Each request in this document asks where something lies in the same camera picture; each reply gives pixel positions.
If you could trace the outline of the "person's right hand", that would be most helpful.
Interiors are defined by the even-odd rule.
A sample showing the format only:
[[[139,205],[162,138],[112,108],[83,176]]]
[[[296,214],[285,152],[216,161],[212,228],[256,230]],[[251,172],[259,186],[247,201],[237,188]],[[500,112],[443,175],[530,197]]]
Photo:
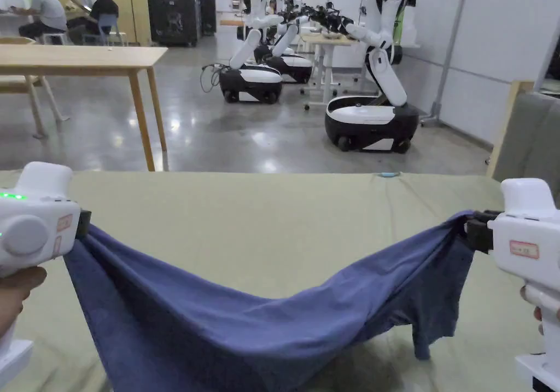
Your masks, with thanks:
[[[528,303],[533,304],[530,300],[529,300],[529,296],[527,295],[527,285],[523,285],[520,289],[520,295],[521,297]],[[544,329],[543,329],[543,324],[542,324],[542,313],[541,313],[541,309],[538,306],[534,307],[533,310],[533,317],[534,319],[536,319],[539,323],[538,325],[538,331],[540,336],[544,335]]]

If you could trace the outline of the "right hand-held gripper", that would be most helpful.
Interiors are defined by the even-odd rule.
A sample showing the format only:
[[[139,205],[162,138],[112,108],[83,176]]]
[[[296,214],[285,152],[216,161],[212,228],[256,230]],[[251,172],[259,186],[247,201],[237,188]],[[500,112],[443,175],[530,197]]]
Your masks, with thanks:
[[[541,312],[544,351],[519,355],[518,369],[534,391],[559,391],[559,210],[544,180],[506,179],[501,190],[504,210],[473,213],[466,238],[523,280],[524,295]]]

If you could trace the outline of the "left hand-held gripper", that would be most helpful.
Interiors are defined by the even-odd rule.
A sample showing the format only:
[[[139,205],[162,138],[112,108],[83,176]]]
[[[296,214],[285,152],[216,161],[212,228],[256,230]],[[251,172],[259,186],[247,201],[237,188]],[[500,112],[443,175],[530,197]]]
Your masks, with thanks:
[[[67,166],[31,162],[13,188],[1,189],[1,279],[64,256],[86,237],[91,213],[70,199],[72,175]],[[1,337],[1,386],[32,353],[32,341],[14,338],[15,322]]]

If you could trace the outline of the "person's left hand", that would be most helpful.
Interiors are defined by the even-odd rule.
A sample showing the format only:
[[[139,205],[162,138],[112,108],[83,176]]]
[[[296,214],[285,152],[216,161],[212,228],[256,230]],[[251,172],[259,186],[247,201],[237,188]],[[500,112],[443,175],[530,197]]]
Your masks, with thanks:
[[[1,279],[1,337],[22,312],[31,291],[43,284],[46,276],[44,268],[30,267]]]

